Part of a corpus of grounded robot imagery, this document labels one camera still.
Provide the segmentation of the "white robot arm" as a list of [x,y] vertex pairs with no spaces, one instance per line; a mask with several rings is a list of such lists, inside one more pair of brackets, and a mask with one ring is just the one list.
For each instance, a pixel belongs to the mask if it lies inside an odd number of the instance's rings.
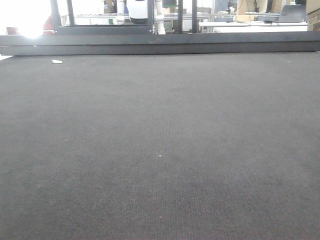
[[159,35],[165,35],[166,30],[164,26],[164,14],[163,14],[163,1],[162,0],[155,0],[155,8],[156,8],[156,17],[155,21],[157,23],[157,29]]
[[118,24],[124,24],[125,23],[125,0],[117,0],[116,1],[116,7],[117,7],[117,17],[116,21]]

